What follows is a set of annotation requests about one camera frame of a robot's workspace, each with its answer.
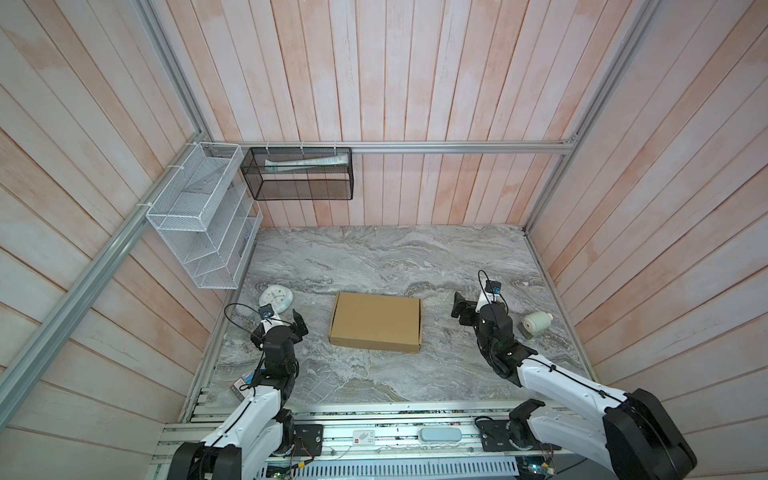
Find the brown cardboard box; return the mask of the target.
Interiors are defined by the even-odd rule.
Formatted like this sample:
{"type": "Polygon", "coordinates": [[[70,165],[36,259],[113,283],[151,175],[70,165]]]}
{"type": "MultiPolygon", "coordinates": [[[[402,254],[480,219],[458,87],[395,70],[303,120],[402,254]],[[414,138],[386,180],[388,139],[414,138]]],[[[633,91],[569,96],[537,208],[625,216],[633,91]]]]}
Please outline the brown cardboard box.
{"type": "Polygon", "coordinates": [[[419,353],[422,310],[419,298],[339,292],[329,342],[354,349],[419,353]]]}

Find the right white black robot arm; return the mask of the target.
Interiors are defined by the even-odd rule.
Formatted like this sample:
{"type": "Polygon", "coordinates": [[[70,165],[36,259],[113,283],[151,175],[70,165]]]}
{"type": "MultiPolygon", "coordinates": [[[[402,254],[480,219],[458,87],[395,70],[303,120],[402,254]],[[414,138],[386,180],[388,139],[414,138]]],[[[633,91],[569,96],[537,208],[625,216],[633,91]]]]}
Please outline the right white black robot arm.
{"type": "Polygon", "coordinates": [[[683,479],[698,459],[652,393],[607,387],[556,365],[519,342],[495,287],[476,301],[454,295],[452,317],[472,328],[480,354],[501,378],[541,394],[505,421],[481,416],[487,448],[554,445],[602,465],[619,479],[683,479]]]}

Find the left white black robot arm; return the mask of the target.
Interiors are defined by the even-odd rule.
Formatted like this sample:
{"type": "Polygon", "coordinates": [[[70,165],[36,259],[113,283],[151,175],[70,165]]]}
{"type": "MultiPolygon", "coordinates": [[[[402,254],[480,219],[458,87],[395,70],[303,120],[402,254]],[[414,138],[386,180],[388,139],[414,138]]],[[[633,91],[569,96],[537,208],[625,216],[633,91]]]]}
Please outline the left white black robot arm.
{"type": "Polygon", "coordinates": [[[299,375],[294,345],[308,328],[300,314],[286,322],[270,304],[256,313],[259,324],[251,341],[262,357],[242,402],[214,432],[177,448],[170,479],[253,479],[271,455],[292,450],[294,419],[285,404],[299,375]]]}

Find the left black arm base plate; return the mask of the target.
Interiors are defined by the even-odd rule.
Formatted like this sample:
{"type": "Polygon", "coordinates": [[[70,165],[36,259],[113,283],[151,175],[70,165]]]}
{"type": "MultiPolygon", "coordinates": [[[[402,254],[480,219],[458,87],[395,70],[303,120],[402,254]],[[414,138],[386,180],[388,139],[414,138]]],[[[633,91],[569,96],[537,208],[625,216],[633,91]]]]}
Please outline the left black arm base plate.
{"type": "Polygon", "coordinates": [[[290,454],[317,457],[322,453],[324,426],[321,424],[299,424],[283,426],[283,436],[276,456],[290,454]]]}

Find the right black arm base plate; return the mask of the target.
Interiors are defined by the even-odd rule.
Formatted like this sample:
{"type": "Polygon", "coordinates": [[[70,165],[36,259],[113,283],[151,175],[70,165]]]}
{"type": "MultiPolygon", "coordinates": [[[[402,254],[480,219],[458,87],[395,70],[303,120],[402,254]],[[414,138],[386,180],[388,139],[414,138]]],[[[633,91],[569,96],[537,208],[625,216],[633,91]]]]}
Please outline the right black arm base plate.
{"type": "Polygon", "coordinates": [[[559,451],[560,446],[541,443],[534,439],[527,430],[510,420],[496,420],[488,416],[479,416],[473,420],[479,432],[484,452],[511,452],[540,450],[559,451]]]}

